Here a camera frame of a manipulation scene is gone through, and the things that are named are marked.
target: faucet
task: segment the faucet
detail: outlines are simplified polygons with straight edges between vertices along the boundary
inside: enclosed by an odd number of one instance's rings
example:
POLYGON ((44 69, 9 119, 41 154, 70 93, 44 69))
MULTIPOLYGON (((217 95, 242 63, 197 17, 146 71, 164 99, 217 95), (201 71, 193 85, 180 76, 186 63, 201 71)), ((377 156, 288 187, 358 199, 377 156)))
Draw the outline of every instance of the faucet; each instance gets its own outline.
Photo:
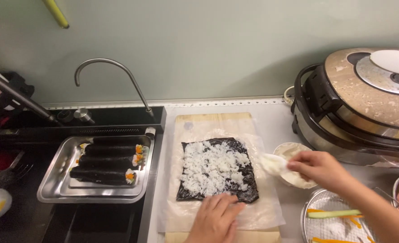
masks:
POLYGON ((79 66, 76 68, 76 71, 75 71, 75 84, 76 84, 77 87, 80 86, 80 83, 79 83, 79 74, 81 73, 82 69, 83 69, 85 66, 87 66, 87 65, 89 65, 89 64, 92 64, 92 63, 95 63, 95 62, 110 63, 110 64, 116 65, 117 67, 123 69, 123 70, 127 73, 127 75, 129 75, 129 78, 130 78, 130 80, 132 81, 133 86, 135 86, 135 89, 136 89, 136 91, 138 92, 139 97, 141 97, 141 100, 142 100, 142 102, 144 103, 144 106, 145 106, 145 111, 146 111, 152 118, 154 118, 153 111, 152 111, 152 109, 148 106, 147 101, 145 100, 144 96, 142 95, 142 92, 141 92, 141 90, 139 89, 139 86, 138 86, 138 84, 137 84, 135 78, 133 77, 132 72, 131 72, 126 66, 124 66, 123 64, 121 64, 121 63, 119 63, 119 62, 117 62, 117 61, 114 61, 114 60, 111 60, 111 59, 108 59, 108 58, 92 58, 92 59, 88 59, 88 60, 84 61, 83 63, 79 64, 79 66))

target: cucumber strip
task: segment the cucumber strip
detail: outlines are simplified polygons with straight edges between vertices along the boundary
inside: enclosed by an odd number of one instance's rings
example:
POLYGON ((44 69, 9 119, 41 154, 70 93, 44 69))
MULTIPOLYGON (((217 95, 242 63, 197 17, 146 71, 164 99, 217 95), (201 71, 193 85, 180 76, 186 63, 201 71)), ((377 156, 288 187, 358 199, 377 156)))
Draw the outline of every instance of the cucumber strip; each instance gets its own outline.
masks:
POLYGON ((359 215, 361 212, 357 209, 343 211, 313 212, 307 213, 309 218, 336 218, 348 215, 359 215))

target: yellow handle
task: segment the yellow handle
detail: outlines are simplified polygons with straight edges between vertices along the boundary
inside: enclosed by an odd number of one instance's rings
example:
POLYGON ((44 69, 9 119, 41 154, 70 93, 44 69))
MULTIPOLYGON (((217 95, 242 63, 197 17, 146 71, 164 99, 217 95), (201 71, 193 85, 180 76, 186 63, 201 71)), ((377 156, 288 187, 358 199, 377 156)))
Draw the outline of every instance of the yellow handle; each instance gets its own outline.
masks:
POLYGON ((69 28, 69 22, 67 22, 63 13, 60 11, 59 7, 54 0, 42 0, 46 8, 51 12, 54 19, 57 21, 60 27, 67 29, 69 28))

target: plastic wrap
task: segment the plastic wrap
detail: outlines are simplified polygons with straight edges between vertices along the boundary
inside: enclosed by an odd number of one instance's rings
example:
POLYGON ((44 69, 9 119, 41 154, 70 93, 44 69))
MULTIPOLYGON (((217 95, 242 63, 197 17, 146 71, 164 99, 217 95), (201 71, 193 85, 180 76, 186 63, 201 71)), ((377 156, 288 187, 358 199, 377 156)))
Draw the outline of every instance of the plastic wrap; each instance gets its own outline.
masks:
POLYGON ((252 163, 259 192, 259 199, 248 204, 238 215, 238 229, 261 230, 284 224, 272 176, 268 175, 260 165, 263 144, 262 139, 256 135, 252 119, 216 119, 207 121, 176 119, 172 154, 165 166, 165 174, 168 176, 166 180, 168 192, 166 200, 161 202, 159 232, 189 232, 201 205, 200 201, 176 201, 180 186, 180 176, 183 172, 184 152, 181 143, 223 137, 234 137, 245 145, 252 163))

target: hand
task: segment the hand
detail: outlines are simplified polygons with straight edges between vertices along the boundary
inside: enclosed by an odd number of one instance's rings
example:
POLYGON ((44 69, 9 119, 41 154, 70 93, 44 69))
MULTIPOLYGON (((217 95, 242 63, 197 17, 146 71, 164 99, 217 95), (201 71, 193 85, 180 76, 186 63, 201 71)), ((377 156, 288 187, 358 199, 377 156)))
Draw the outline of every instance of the hand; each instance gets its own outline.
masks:
POLYGON ((226 193, 206 197, 185 243, 231 243, 237 231, 235 217, 246 206, 236 202, 236 195, 226 193))
POLYGON ((340 194, 357 180, 329 153, 304 151, 289 159, 288 169, 299 172, 305 180, 340 194))

